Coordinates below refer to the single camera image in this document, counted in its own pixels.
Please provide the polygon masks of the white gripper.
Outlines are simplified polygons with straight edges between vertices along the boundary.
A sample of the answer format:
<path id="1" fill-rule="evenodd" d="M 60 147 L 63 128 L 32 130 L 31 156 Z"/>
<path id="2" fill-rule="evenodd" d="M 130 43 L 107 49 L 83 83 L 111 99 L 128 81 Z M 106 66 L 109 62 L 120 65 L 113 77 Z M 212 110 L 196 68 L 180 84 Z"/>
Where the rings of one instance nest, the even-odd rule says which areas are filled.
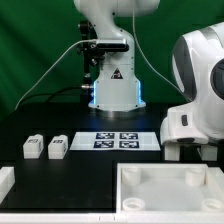
<path id="1" fill-rule="evenodd" d="M 224 112 L 199 110 L 193 105 L 169 108 L 160 128 L 160 141 L 179 144 L 208 144 L 224 140 Z"/>

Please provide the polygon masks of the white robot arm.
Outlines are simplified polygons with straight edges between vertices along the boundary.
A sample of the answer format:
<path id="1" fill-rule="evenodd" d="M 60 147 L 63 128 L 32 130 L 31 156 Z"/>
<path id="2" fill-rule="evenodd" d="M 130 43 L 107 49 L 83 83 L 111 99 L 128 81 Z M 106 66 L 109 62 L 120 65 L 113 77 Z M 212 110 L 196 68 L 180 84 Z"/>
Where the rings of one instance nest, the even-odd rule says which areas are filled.
<path id="1" fill-rule="evenodd" d="M 102 56 L 89 107 L 108 115 L 143 108 L 134 74 L 137 41 L 117 27 L 114 18 L 151 13 L 160 0 L 73 1 L 96 32 L 91 51 Z M 168 110 L 160 129 L 161 143 L 224 140 L 224 22 L 181 36 L 173 49 L 172 67 L 189 102 Z"/>

